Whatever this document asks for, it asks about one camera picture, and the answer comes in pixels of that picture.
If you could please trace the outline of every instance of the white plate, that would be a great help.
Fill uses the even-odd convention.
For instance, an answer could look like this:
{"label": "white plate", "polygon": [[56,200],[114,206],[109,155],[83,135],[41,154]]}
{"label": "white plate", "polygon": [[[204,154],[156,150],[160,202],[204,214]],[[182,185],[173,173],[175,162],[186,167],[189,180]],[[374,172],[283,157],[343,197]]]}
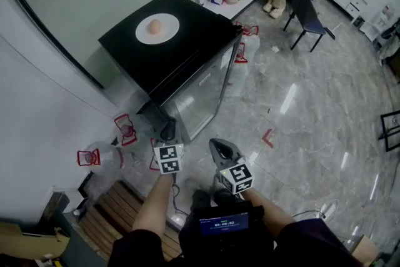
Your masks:
{"label": "white plate", "polygon": [[[158,34],[151,34],[147,29],[153,19],[161,21],[161,31]],[[144,44],[161,44],[175,36],[178,30],[179,20],[172,14],[153,14],[139,23],[136,38]]]}

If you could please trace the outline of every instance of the black wire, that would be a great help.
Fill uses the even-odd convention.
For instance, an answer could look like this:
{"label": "black wire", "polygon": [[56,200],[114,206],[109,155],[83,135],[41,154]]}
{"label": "black wire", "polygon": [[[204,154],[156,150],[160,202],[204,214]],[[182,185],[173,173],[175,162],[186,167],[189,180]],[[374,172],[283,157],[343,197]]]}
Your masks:
{"label": "black wire", "polygon": [[176,214],[185,214],[186,216],[189,216],[189,214],[187,214],[187,213],[185,213],[183,210],[180,210],[177,206],[176,206],[176,203],[175,203],[175,199],[177,198],[177,196],[179,195],[179,193],[181,192],[181,189],[180,189],[180,187],[176,184],[176,173],[174,173],[174,174],[172,174],[172,176],[173,176],[173,178],[174,178],[174,182],[173,182],[173,189],[172,189],[172,192],[173,192],[173,196],[172,196],[172,203],[173,203],[173,205],[174,205],[174,209],[175,209],[175,213]]}
{"label": "black wire", "polygon": [[292,218],[294,218],[294,217],[296,217],[296,216],[299,216],[299,215],[301,215],[301,214],[305,214],[305,213],[320,213],[320,214],[322,214],[322,216],[323,216],[324,219],[326,218],[325,214],[324,214],[322,211],[319,211],[319,210],[307,210],[307,211],[303,211],[302,213],[295,214],[294,216],[292,216]]}

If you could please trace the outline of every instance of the marble floor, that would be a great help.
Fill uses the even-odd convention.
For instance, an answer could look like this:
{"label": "marble floor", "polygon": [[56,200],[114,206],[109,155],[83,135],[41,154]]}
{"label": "marble floor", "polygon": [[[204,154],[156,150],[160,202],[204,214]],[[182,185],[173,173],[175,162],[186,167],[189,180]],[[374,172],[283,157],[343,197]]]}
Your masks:
{"label": "marble floor", "polygon": [[[340,239],[352,244],[347,240],[365,234],[391,251],[400,238],[400,208],[390,197],[399,151],[386,153],[377,137],[379,115],[400,109],[400,85],[380,67],[368,39],[329,1],[317,6],[322,23],[331,29],[343,24],[335,41],[325,36],[312,53],[316,36],[305,35],[291,51],[299,23],[293,20],[284,32],[288,11],[273,20],[262,5],[256,1],[237,19],[259,26],[261,46],[240,90],[224,97],[218,115],[188,146],[177,206],[189,211],[191,195],[182,188],[188,178],[211,185],[215,165],[208,141],[223,138],[247,156],[255,188],[287,212],[335,202],[327,224]],[[283,107],[285,100],[290,103]],[[269,129],[273,147],[262,140]],[[158,173],[135,161],[122,175],[145,197]],[[169,217],[176,219],[172,206]]]}

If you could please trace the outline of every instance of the blue chair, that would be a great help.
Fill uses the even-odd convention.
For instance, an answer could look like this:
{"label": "blue chair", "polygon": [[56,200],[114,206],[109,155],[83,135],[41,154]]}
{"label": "blue chair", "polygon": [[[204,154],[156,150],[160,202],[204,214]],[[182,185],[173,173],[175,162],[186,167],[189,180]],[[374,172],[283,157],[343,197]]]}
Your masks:
{"label": "blue chair", "polygon": [[303,31],[292,46],[291,50],[293,50],[294,47],[298,44],[300,39],[306,34],[306,33],[313,33],[313,34],[320,34],[320,37],[318,37],[317,42],[315,45],[312,47],[311,52],[315,49],[315,47],[318,45],[320,42],[321,38],[326,34],[326,29],[324,26],[321,24],[321,22],[318,19],[317,12],[314,8],[313,1],[312,0],[292,0],[292,8],[293,12],[290,15],[289,21],[287,22],[285,28],[283,29],[284,31],[286,30],[287,26],[291,22],[291,20],[297,16],[299,19],[299,22],[303,28]]}

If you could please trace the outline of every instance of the black refrigerator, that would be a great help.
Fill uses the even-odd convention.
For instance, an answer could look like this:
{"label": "black refrigerator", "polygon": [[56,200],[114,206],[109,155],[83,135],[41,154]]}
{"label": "black refrigerator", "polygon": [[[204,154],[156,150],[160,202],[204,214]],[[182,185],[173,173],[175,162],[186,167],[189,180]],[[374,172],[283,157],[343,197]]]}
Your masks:
{"label": "black refrigerator", "polygon": [[[139,23],[160,13],[177,18],[177,33],[161,44],[140,42]],[[99,42],[151,104],[178,122],[190,143],[218,113],[241,36],[229,19],[190,0],[153,0]]]}

